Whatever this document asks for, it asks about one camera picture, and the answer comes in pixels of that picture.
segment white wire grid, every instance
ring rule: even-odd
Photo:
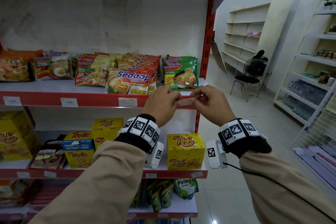
[[[336,193],[336,83],[295,138],[293,154]]]

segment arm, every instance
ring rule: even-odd
[[[236,119],[220,90],[207,85],[193,91],[194,105],[212,123],[221,127]],[[262,174],[286,186],[336,220],[336,208],[322,192],[306,181],[297,168],[277,158],[262,137],[246,137],[227,146],[240,159],[243,170]],[[280,185],[243,172],[254,210],[262,224],[333,223],[326,216]]]
[[[181,98],[166,84],[149,96],[141,115],[162,127],[173,117],[176,99]],[[103,142],[94,163],[30,224],[125,224],[150,149],[147,141],[131,133]]]

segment black chair seat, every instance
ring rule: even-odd
[[[237,75],[235,78],[236,78],[236,80],[246,82],[246,83],[251,83],[251,84],[256,84],[256,83],[260,82],[259,79],[246,76],[245,74]]]

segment beige sleeve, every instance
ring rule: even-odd
[[[135,146],[104,142],[94,163],[30,224],[125,224],[145,160],[146,153]]]
[[[266,175],[336,219],[336,208],[321,191],[304,179],[298,169],[273,153],[246,152],[239,161],[243,170]],[[255,213],[262,224],[334,223],[312,206],[263,177],[243,173]]]

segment person's left hand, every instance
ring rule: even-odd
[[[158,127],[164,126],[171,118],[179,106],[177,100],[182,99],[181,93],[172,91],[169,84],[158,87],[147,99],[143,112],[156,119]]]

